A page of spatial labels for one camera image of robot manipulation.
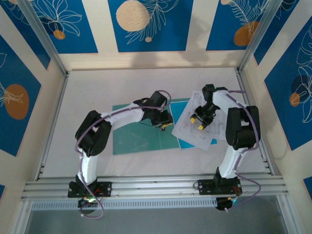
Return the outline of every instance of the green cutting mat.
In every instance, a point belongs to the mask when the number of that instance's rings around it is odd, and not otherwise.
[[[174,99],[186,101],[188,98]],[[113,106],[113,111],[129,104]],[[160,128],[152,127],[149,119],[139,123],[131,123],[113,131],[113,154],[122,155],[143,151],[166,150],[179,148],[177,138],[171,134],[174,126],[166,127],[164,132]]]

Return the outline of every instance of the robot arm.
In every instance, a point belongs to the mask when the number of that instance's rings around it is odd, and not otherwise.
[[[233,187],[240,185],[236,169],[247,150],[256,144],[256,136],[252,121],[260,139],[259,111],[256,106],[246,106],[229,96],[226,88],[216,88],[212,84],[202,89],[206,104],[196,108],[191,116],[191,122],[200,121],[200,130],[210,125],[216,110],[222,110],[227,115],[226,141],[228,149],[222,164],[217,168],[213,180],[202,183],[205,187],[203,195],[233,194]]]
[[[94,193],[96,193],[95,191],[107,191],[104,183],[97,182],[96,168],[98,155],[105,149],[110,132],[145,119],[150,119],[154,127],[165,131],[165,127],[173,123],[171,114],[164,110],[166,104],[167,98],[159,91],[155,91],[150,98],[136,100],[129,106],[116,111],[101,114],[97,111],[89,112],[75,135],[78,141],[82,138],[78,144],[82,162],[79,173],[76,175],[76,181],[69,184],[68,197],[88,196],[88,191],[82,181]],[[103,196],[103,193],[97,193],[96,196]]]
[[[103,127],[104,131],[101,134],[102,136],[107,136],[105,139],[102,139],[105,141],[105,145],[108,140],[108,134],[110,133],[110,131],[121,128],[130,123],[140,122],[143,119],[144,111],[142,109],[133,109],[138,106],[139,105],[137,104],[131,103],[129,106],[124,107],[122,109],[100,114],[100,118],[105,116],[111,116],[105,120],[104,125],[106,127]],[[92,154],[96,154],[92,156],[88,156],[87,153],[82,148],[79,148],[79,151],[83,154],[82,174],[87,185],[89,185],[97,179],[96,169],[99,151],[96,151],[95,153],[92,151]],[[81,174],[78,174],[78,178],[79,180],[82,180]]]

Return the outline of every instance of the gray floor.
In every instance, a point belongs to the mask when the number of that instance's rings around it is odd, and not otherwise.
[[[276,198],[260,196],[228,213],[216,208],[106,210],[104,218],[90,220],[81,217],[78,211],[35,211],[26,233],[284,234],[287,231]]]

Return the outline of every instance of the white table surface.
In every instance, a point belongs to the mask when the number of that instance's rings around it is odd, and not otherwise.
[[[78,172],[75,133],[91,110],[108,112],[113,105],[168,91],[173,99],[188,98],[205,84],[238,90],[234,68],[176,68],[144,70],[74,71],[68,78],[42,177],[73,177]],[[233,95],[242,101],[242,95]],[[97,163],[98,176],[157,176],[215,173],[227,149],[218,140],[208,152],[199,149],[159,150],[113,155],[112,134]],[[260,151],[247,153],[240,172],[265,170]]]

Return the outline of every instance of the metal frame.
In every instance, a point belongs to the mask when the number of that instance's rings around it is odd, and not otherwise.
[[[259,27],[257,28],[246,49],[246,53],[242,59],[242,62],[236,71],[240,88],[241,90],[246,91],[243,97],[247,104],[252,104],[254,101],[252,100],[250,89],[244,83],[244,79],[242,78],[242,71],[261,42],[282,1],[283,0],[275,0],[270,2],[260,21]],[[74,180],[73,178],[40,178],[40,174],[44,169],[44,164],[50,149],[59,110],[65,93],[68,81],[68,72],[66,71],[66,68],[61,61],[51,39],[47,35],[43,25],[32,8],[31,3],[27,0],[17,0],[17,2],[43,47],[46,49],[48,55],[56,63],[58,69],[64,74],[65,80],[58,98],[56,111],[53,117],[49,135],[46,140],[45,148],[41,155],[40,165],[37,169],[35,181],[29,181],[25,185],[25,189],[19,205],[19,216],[15,220],[14,227],[11,231],[12,234],[23,233],[25,231],[30,215],[30,210],[32,208],[76,209],[73,207],[73,204],[77,202],[77,199],[67,198],[68,183],[69,181]],[[251,178],[261,184],[262,190],[259,195],[277,196],[288,232],[300,234],[302,233],[302,230],[300,229],[299,222],[296,218],[284,179],[280,175],[277,166],[270,159],[270,155],[272,155],[272,153],[270,149],[267,149],[267,143],[267,139],[262,137],[260,141],[260,151],[267,170],[264,173],[244,175],[247,178]],[[158,203],[158,201],[164,201],[164,199],[166,199],[171,206],[185,207],[188,205],[195,205],[198,207],[207,207],[211,206],[211,204],[215,205],[213,202],[215,201],[215,196],[199,195],[199,190],[193,188],[193,184],[197,180],[212,178],[213,175],[172,175],[100,177],[98,180],[113,182],[112,196],[110,198],[106,198],[104,201],[107,208],[111,205],[115,206],[115,204],[116,207],[119,207],[120,204],[129,204],[128,201],[135,201],[135,199],[140,199],[141,201],[143,198],[145,202],[143,203],[143,206],[146,206],[147,202],[147,204],[153,204],[154,207],[159,208],[159,204],[161,203]],[[246,180],[242,179],[241,184],[242,190],[244,192],[242,196],[250,196],[257,190],[256,185]],[[176,203],[176,201],[182,201],[184,203],[180,204]],[[136,205],[137,203],[135,202],[135,205],[131,205],[129,207],[135,207],[137,209]]]
[[[48,137],[47,137],[47,139],[45,141],[45,146],[44,146],[41,158],[40,158],[40,163],[39,163],[39,165],[37,167],[36,175],[35,175],[35,178],[34,178],[35,181],[37,181],[39,179],[39,177],[40,177],[40,174],[43,173],[44,165],[45,165],[45,162],[47,160],[48,153],[49,153],[49,150],[50,150],[54,129],[55,129],[55,126],[57,124],[58,117],[59,117],[59,111],[60,111],[60,107],[62,105],[63,97],[64,97],[64,94],[65,94],[65,90],[66,90],[69,74],[70,73],[67,73],[67,75],[65,77],[65,80],[64,80],[64,82],[62,84],[62,88],[61,88],[61,91],[60,91],[60,94],[59,94],[59,97],[58,97],[57,106],[56,106],[56,109],[55,109],[55,112],[54,112],[54,116],[53,116],[53,119],[52,119],[52,124],[51,124],[51,127],[50,127],[50,131],[49,131]]]
[[[239,72],[242,72],[245,69],[245,66],[249,59],[254,55],[259,43],[261,42],[264,34],[266,33],[268,27],[270,26],[277,10],[279,9],[280,5],[282,4],[283,0],[272,0],[270,1],[267,9],[263,13],[263,16],[260,20],[259,26],[257,27],[253,37],[251,38],[244,57],[238,67]]]
[[[282,176],[270,174],[244,174],[247,178],[259,182],[262,186],[259,195],[288,195]],[[144,198],[192,198],[192,197],[229,197],[230,195],[199,195],[193,188],[199,179],[212,179],[212,175],[172,175],[172,176],[118,176],[99,177],[98,181],[112,182],[112,193],[106,199],[144,199]],[[77,200],[67,198],[70,178],[45,178],[27,182],[22,201]],[[258,186],[241,179],[243,194],[250,196]]]
[[[251,95],[250,88],[248,87],[248,85],[245,84],[243,74],[239,73],[238,69],[236,70],[236,77],[237,77],[240,89],[242,91],[245,91],[245,93],[243,93],[243,98],[244,98],[245,103],[248,105],[255,105],[255,101],[253,100],[253,98],[251,98],[252,95]],[[268,144],[269,142],[264,134],[261,135],[261,140],[259,143],[260,143],[259,149],[261,151],[262,157],[264,161],[268,164],[271,174],[275,176],[281,175],[277,165],[270,158],[270,155],[273,155],[273,154],[272,154],[271,149],[266,147],[267,145],[269,146]]]
[[[50,58],[55,62],[56,66],[64,74],[65,77],[67,75],[65,65],[60,59],[54,44],[52,43],[49,35],[46,33],[31,3],[28,0],[17,0],[17,3],[22,13],[24,14],[25,18],[27,19],[29,25],[37,35],[42,46],[44,47]]]

